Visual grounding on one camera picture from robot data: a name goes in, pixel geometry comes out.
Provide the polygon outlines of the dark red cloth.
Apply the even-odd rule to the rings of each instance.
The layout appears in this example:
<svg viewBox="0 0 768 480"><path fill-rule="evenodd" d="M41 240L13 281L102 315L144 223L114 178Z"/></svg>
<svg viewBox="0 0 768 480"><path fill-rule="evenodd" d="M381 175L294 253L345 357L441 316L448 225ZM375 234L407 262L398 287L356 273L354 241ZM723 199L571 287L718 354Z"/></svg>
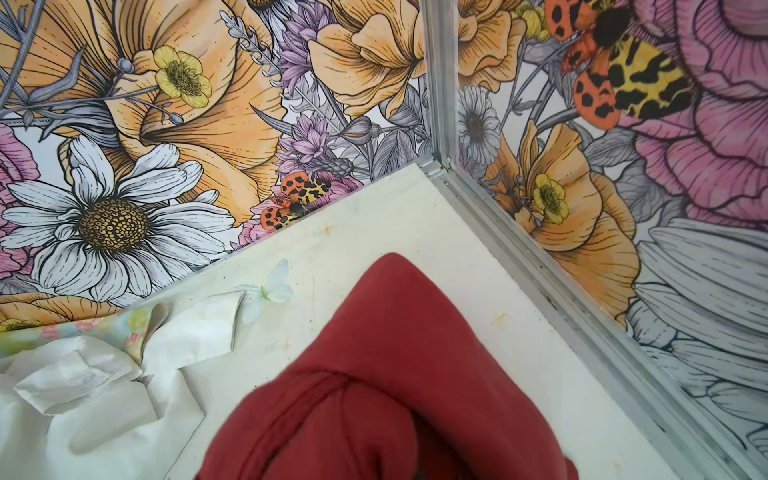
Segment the dark red cloth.
<svg viewBox="0 0 768 480"><path fill-rule="evenodd" d="M574 479L539 409L403 256L221 426L201 479Z"/></svg>

